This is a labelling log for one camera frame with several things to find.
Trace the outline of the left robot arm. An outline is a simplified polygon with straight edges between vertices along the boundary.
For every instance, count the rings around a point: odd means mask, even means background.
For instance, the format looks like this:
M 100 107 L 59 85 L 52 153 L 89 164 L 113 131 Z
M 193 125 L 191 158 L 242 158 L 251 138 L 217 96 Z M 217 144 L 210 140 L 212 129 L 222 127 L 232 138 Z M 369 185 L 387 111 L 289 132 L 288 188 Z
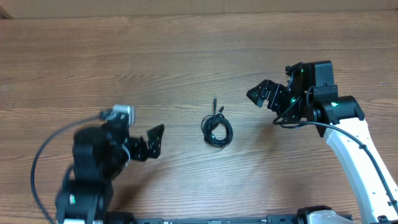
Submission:
M 126 124 L 104 123 L 74 134 L 74 163 L 55 200 L 57 223 L 129 223 L 128 214 L 109 212 L 113 180 L 131 161 L 160 156 L 164 125 L 133 138 Z

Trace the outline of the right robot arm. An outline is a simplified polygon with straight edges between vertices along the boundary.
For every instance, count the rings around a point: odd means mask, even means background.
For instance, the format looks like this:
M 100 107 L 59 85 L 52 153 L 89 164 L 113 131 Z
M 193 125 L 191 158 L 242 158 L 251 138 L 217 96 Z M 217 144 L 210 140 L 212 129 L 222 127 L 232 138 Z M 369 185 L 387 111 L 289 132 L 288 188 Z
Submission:
M 263 80 L 246 96 L 276 113 L 285 129 L 315 126 L 337 156 L 356 197 L 363 223 L 397 223 L 397 184 L 371 138 L 353 96 L 339 96 L 329 60 L 286 66 L 287 85 Z

